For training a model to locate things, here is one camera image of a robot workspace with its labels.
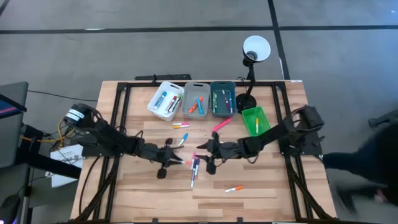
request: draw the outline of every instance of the desk lamp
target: desk lamp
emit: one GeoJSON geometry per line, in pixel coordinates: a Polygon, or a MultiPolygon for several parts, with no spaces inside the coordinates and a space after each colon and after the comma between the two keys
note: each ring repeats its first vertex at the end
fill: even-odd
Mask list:
{"type": "Polygon", "coordinates": [[[254,108],[257,105],[256,99],[250,95],[256,82],[254,77],[253,64],[262,62],[271,54],[271,47],[266,39],[258,35],[248,37],[243,42],[243,65],[249,68],[247,80],[250,80],[250,86],[246,93],[239,94],[236,97],[236,107],[238,113],[243,110],[254,108]]]}

